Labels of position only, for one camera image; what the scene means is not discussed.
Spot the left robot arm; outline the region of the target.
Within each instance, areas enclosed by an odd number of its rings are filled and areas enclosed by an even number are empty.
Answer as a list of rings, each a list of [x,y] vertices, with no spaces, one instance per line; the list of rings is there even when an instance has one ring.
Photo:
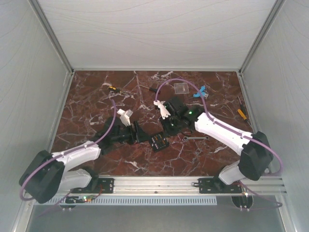
[[[133,145],[149,140],[150,135],[137,121],[125,126],[120,118],[109,117],[93,138],[77,147],[54,153],[40,151],[20,177],[19,185],[38,203],[46,203],[59,191],[95,192],[98,174],[89,167],[77,166],[108,154],[115,143]]]

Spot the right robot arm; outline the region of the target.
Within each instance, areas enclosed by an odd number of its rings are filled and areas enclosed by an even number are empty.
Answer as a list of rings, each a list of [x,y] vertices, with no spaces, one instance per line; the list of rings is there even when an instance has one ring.
[[[199,105],[189,108],[178,97],[168,101],[156,100],[154,105],[160,111],[160,122],[169,136],[183,129],[197,131],[223,143],[240,156],[214,179],[213,185],[218,192],[225,192],[232,183],[244,178],[259,180],[273,160],[273,154],[268,150],[268,139],[260,131],[250,133],[237,129],[206,113]]]

